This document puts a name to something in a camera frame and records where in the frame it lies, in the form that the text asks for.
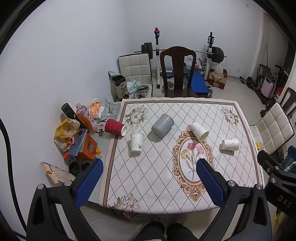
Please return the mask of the white floral paper cup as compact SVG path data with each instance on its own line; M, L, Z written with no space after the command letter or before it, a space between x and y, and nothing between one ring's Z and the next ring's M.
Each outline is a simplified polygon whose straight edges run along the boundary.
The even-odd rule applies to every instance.
M142 144L144 142L144 134L131 133L130 134L130 149L132 153L141 153Z

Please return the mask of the white paper cup centre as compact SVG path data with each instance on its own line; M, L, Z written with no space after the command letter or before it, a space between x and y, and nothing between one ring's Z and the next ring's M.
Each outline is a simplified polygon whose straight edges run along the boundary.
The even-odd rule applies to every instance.
M193 122L191 125L191 131L195 135L198 141L202 142L208 137L209 131L206 130L203 126L201 126L197 122Z

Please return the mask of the red ribbed paper cup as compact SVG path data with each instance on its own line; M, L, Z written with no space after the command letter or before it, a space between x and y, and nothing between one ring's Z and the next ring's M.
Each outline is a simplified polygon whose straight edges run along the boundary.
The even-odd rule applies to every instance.
M127 132L127 126L112 119L109 118L105 122L104 129L107 133L111 133L117 136L125 136Z

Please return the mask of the black round lids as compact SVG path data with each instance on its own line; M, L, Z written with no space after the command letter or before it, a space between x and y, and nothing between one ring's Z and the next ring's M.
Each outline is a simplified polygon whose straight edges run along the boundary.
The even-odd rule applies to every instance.
M78 176L90 166L90 162L72 162L69 165L69 173L73 176Z

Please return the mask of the orange gift box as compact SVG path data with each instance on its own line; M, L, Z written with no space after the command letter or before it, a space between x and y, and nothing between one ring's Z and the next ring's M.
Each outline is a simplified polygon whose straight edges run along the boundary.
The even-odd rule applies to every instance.
M77 157L83 161L92 161L95 159L96 149L97 142L87 134Z

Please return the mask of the orange snack packet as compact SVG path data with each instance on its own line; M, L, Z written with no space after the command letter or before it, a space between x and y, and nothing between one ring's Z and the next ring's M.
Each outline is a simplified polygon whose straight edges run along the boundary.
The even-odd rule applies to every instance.
M87 113L77 113L77 115L91 132L96 132L96 123L91 116Z

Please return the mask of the plastic drink bottle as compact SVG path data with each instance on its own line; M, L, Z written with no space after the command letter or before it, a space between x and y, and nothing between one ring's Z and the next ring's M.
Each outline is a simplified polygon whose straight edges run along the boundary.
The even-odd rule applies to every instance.
M96 132L98 129L97 123L94 120L94 118L91 116L89 110L86 108L86 106L77 103L76 105L76 114L78 117L85 123L86 127L91 132Z

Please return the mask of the clear bag with oranges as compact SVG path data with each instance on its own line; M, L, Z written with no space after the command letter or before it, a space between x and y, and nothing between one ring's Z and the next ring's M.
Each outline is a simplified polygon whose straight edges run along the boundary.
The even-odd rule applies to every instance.
M103 103L98 99L94 99L88 106L89 113L94 120L97 120L101 116L101 107L103 107Z

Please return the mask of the white padded chair right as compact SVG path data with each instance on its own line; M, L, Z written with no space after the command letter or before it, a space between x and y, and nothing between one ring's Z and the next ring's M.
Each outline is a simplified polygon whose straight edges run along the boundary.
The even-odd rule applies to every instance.
M255 142L270 155L283 147L295 134L278 102L255 125L250 125L250 129Z

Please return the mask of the white padded chair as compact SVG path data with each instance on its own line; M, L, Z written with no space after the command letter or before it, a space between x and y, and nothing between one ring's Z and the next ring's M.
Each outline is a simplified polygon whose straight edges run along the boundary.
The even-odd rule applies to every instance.
M255 142L270 155L283 147L295 134L278 102L255 125L250 125L250 129Z
M152 71L147 53L119 56L119 73L125 77L129 98L151 97Z

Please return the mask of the black cylinder flask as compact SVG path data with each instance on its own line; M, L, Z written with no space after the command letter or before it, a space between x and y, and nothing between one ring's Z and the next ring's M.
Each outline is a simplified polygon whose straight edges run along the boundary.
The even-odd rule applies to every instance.
M67 116L67 118L70 118L72 120L76 120L76 121L80 122L79 117L77 116L75 111L72 109L72 107L69 105L69 103L67 103L67 102L64 103L61 106L61 110L65 114L65 116Z

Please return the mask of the blue weight bench pad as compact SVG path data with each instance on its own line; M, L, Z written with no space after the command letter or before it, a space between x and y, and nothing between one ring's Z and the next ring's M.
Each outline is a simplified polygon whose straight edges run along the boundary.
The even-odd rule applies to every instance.
M201 74L193 74L190 88L197 95L207 95L209 93L208 87L204 81L204 77Z

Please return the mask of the cardboard box on floor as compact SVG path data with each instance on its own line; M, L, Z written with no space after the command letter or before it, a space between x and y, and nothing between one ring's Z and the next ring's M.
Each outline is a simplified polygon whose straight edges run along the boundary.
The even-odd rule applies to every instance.
M208 75L208 83L219 89L224 89L227 83L228 72L226 69L223 69L223 73L216 73L213 69L211 69Z

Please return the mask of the dark wooden chair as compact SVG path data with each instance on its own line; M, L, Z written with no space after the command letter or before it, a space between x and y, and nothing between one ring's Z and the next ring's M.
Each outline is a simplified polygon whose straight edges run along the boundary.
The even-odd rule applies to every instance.
M167 71L165 66L165 56L170 56L172 65L173 65L173 74L174 74L174 89L170 90L168 87L168 80L167 80ZM187 87L184 88L184 64L185 64L185 57L192 56L192 66L190 69L190 75L187 83ZM185 47L181 46L173 46L170 47L160 53L160 64L162 69L162 77L164 83L164 95L165 97L196 97L198 95L193 92L191 89L191 83L193 79L195 64L196 64L196 53L193 50L190 50Z
M280 105L289 118L295 112L295 109L296 109L295 101L296 101L296 92L292 88L288 87L284 93L283 98L280 101Z

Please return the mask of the white padded chair left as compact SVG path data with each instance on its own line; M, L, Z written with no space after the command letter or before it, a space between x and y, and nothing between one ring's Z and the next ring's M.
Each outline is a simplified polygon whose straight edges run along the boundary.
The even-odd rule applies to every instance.
M129 98L151 97L152 71L147 53L119 56L119 73L125 77Z

